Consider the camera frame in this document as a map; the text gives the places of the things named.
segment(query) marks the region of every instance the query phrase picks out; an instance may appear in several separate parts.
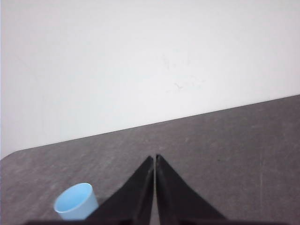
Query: gray table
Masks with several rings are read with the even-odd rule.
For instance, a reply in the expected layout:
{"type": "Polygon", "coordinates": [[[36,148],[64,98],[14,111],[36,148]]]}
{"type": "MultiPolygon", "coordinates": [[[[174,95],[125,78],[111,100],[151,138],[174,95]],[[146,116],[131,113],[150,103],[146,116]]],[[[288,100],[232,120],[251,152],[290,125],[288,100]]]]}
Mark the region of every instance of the gray table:
{"type": "Polygon", "coordinates": [[[1,224],[59,219],[55,197],[78,182],[103,202],[156,153],[228,218],[299,224],[300,96],[15,152],[1,161],[1,224]]]}

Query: cup rim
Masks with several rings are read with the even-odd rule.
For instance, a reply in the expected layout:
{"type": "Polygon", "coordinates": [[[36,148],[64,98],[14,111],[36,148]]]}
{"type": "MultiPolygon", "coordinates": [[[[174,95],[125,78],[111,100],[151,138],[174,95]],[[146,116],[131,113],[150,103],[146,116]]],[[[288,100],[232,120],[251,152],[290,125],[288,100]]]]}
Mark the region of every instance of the cup rim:
{"type": "Polygon", "coordinates": [[[54,210],[57,212],[57,213],[67,213],[67,212],[70,212],[70,211],[73,211],[73,210],[75,210],[75,209],[77,209],[77,208],[79,208],[80,206],[82,206],[87,200],[88,200],[88,198],[92,195],[92,193],[93,193],[93,186],[91,185],[91,184],[89,184],[89,183],[78,183],[78,184],[74,184],[74,185],[72,185],[72,186],[70,186],[69,188],[67,188],[66,190],[64,190],[57,198],[56,198],[56,200],[55,200],[55,203],[54,203],[54,210]],[[62,197],[62,195],[63,194],[65,194],[67,191],[69,191],[70,189],[72,189],[72,188],[74,188],[75,186],[78,186],[78,185],[82,185],[82,184],[85,184],[85,185],[88,185],[90,188],[91,188],[91,192],[89,193],[89,195],[80,203],[80,204],[78,204],[78,205],[76,205],[75,207],[73,207],[73,208],[70,208],[70,209],[68,209],[68,210],[65,210],[65,211],[59,211],[59,210],[57,210],[57,202],[58,202],[58,200],[62,197]]]}

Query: plastic cup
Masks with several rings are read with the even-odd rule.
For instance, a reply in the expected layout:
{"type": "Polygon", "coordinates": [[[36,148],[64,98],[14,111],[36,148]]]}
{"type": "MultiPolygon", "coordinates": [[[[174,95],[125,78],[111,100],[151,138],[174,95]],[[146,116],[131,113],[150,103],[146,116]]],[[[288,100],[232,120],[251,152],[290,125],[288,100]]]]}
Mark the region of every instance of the plastic cup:
{"type": "Polygon", "coordinates": [[[69,187],[57,197],[54,210],[64,220],[83,220],[98,206],[92,185],[80,183],[69,187]]]}

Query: white wall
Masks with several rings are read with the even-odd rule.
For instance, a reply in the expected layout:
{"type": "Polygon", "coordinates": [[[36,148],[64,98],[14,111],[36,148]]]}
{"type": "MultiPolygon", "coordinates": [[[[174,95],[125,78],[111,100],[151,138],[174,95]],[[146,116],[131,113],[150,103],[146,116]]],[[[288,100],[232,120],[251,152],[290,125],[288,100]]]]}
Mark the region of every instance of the white wall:
{"type": "Polygon", "coordinates": [[[1,157],[300,94],[298,0],[1,2],[1,157]]]}

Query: speckled gray surface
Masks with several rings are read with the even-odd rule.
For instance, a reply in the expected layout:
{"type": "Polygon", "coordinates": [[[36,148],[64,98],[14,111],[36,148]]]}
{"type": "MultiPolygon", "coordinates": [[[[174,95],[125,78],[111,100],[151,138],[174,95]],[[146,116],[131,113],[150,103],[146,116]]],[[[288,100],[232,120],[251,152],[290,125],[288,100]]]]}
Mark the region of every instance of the speckled gray surface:
{"type": "Polygon", "coordinates": [[[15,152],[1,161],[1,224],[59,219],[55,197],[78,182],[102,202],[155,153],[231,219],[299,224],[300,96],[15,152]]]}

